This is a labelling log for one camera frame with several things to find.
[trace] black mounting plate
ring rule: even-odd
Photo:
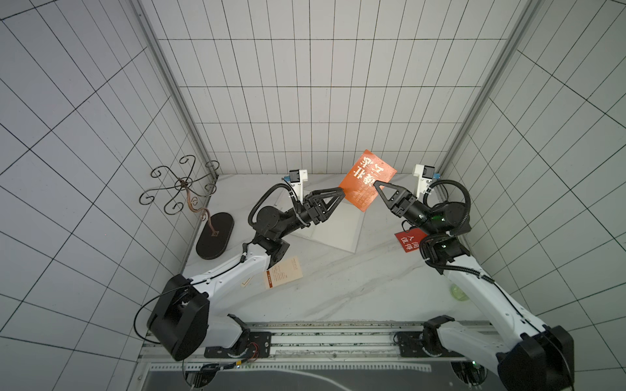
[[[270,356],[270,347],[272,346],[272,333],[271,332],[250,332],[248,337],[248,343],[254,342],[259,346],[258,358],[267,358]],[[247,347],[243,354],[238,357],[234,357],[229,354],[230,349],[224,349],[222,347],[208,347],[204,351],[205,358],[252,358],[254,354],[254,347]]]
[[[422,343],[419,336],[422,332],[397,332],[394,336],[394,342],[400,347],[400,357],[407,358],[428,358],[422,349]],[[445,350],[439,357],[465,357],[462,354]]]

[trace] paper tag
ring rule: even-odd
[[[378,156],[365,150],[352,166],[352,170],[341,181],[339,187],[344,190],[346,200],[365,212],[378,196],[374,182],[389,182],[396,172],[396,169],[382,161]]]
[[[419,242],[426,238],[426,234],[419,228],[413,228],[408,232],[398,232],[396,238],[400,242],[400,245],[404,249],[405,253],[417,250],[419,248]]]
[[[274,288],[298,278],[302,278],[302,269],[300,269],[298,257],[295,256],[288,260],[282,260],[265,271],[265,288]]]

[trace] marble floor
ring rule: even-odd
[[[336,187],[343,176],[309,175],[305,189]],[[241,254],[241,244],[254,236],[247,223],[250,209],[280,181],[280,175],[221,175],[208,207],[211,213],[226,211],[235,219],[228,248],[211,261],[201,259],[194,248],[183,275],[203,273]],[[392,182],[410,190],[415,185],[410,174],[398,174]],[[264,205],[273,205],[278,195],[277,190]],[[266,290],[262,275],[254,276],[246,287],[212,302],[211,311],[234,313],[245,322],[425,321],[444,314],[485,320],[471,301],[458,302],[450,295],[452,283],[426,266],[418,251],[404,252],[394,236],[401,231],[401,221],[381,200],[374,200],[355,253],[287,235],[284,239],[291,246],[284,259],[297,256],[304,277]]]

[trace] white tiled wall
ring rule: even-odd
[[[139,195],[199,151],[130,3],[41,3],[0,3],[2,388],[122,391],[197,222]]]
[[[438,166],[525,1],[141,0],[224,173]]]
[[[485,270],[574,336],[577,390],[626,382],[625,8],[545,1],[446,170]]]

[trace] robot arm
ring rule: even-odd
[[[449,184],[461,190],[464,203],[447,200],[428,206],[435,186]],[[446,315],[424,324],[419,343],[437,357],[451,350],[471,358],[500,376],[509,391],[561,390],[573,383],[573,339],[561,326],[550,328],[532,315],[492,279],[458,240],[470,227],[470,194],[460,183],[440,180],[424,192],[424,202],[402,186],[376,181],[381,198],[398,217],[420,228],[427,237],[419,243],[426,264],[457,284],[493,324],[494,338],[465,328]],[[396,191],[386,198],[380,186]]]
[[[294,174],[291,183],[300,179]],[[167,282],[147,325],[175,360],[184,360],[200,346],[223,347],[234,356],[240,355],[247,345],[249,330],[234,315],[212,316],[210,302],[274,266],[289,248],[289,243],[282,239],[284,236],[312,222],[326,221],[345,197],[341,188],[331,188],[312,191],[300,200],[302,196],[299,199],[292,187],[295,186],[277,183],[255,204],[248,217],[255,236],[250,243],[243,244],[240,256],[192,278],[179,274]],[[289,191],[293,208],[283,212],[265,206],[259,210],[270,194],[280,188]]]

